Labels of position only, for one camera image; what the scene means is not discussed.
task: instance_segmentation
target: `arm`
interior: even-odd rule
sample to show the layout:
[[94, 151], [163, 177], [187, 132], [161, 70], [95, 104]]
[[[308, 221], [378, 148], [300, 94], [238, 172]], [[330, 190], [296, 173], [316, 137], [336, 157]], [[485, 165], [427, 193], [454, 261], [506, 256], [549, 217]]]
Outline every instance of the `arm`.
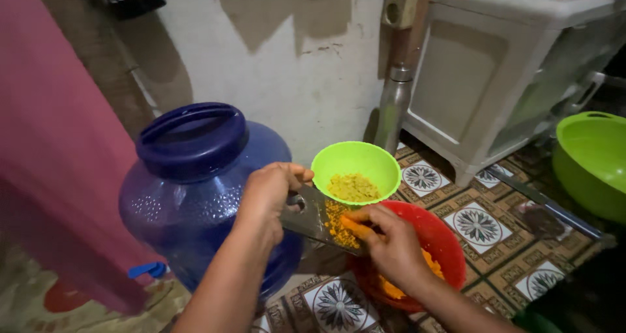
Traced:
[[278, 216], [287, 192], [312, 177], [312, 171], [293, 163], [272, 163], [250, 175], [231, 233], [208, 266], [173, 333], [250, 329], [270, 252], [282, 240]]
[[422, 256], [418, 237], [410, 223], [381, 205], [368, 206], [363, 210], [386, 235], [386, 239], [381, 240], [376, 233], [370, 232], [364, 238], [380, 273], [424, 305], [447, 331], [523, 332], [476, 305], [435, 276]]

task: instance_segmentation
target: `large green bowl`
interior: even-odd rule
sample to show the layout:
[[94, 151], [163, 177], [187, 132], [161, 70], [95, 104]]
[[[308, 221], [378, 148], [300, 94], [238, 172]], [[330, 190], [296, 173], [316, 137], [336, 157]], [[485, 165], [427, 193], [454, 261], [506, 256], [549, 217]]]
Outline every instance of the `large green bowl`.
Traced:
[[[324, 195], [341, 203], [364, 206], [387, 200], [400, 186], [402, 174], [395, 158], [382, 148], [359, 141], [332, 144], [320, 151], [311, 163], [315, 172], [313, 182]], [[377, 200], [367, 202], [344, 201], [333, 196], [326, 186], [335, 174], [360, 173], [378, 187]]]
[[626, 119], [585, 112], [557, 126], [552, 167], [570, 196], [598, 217], [626, 224]]

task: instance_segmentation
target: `red bowl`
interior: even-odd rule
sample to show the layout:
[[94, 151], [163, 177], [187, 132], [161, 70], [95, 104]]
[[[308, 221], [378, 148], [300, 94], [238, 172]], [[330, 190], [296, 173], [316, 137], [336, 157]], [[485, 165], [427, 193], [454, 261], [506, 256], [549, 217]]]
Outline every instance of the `red bowl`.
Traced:
[[[465, 257], [459, 241], [450, 228], [434, 214], [414, 204], [400, 201], [382, 201], [383, 206], [394, 211], [415, 227], [419, 243], [439, 262], [441, 272], [451, 287], [460, 290], [465, 282]], [[370, 258], [348, 258], [348, 268], [354, 273], [359, 287], [369, 296], [397, 309], [421, 312], [422, 305], [411, 297], [390, 298], [379, 286], [378, 271]]]

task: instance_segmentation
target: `pink cloth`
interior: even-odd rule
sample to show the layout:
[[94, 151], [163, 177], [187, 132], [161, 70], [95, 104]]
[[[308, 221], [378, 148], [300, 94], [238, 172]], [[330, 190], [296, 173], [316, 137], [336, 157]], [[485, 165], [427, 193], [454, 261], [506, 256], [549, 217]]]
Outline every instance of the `pink cloth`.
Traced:
[[123, 313], [129, 267], [162, 260], [118, 214], [132, 141], [41, 0], [0, 0], [0, 228], [44, 267]]

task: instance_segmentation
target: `white wall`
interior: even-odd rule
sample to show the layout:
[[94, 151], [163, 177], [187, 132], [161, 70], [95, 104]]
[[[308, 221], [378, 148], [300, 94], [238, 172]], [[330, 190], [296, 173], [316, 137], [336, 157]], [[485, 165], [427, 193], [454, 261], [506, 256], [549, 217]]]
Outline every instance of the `white wall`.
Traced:
[[382, 0], [167, 2], [158, 14], [194, 102], [237, 106], [304, 164], [326, 145], [363, 139], [382, 91]]

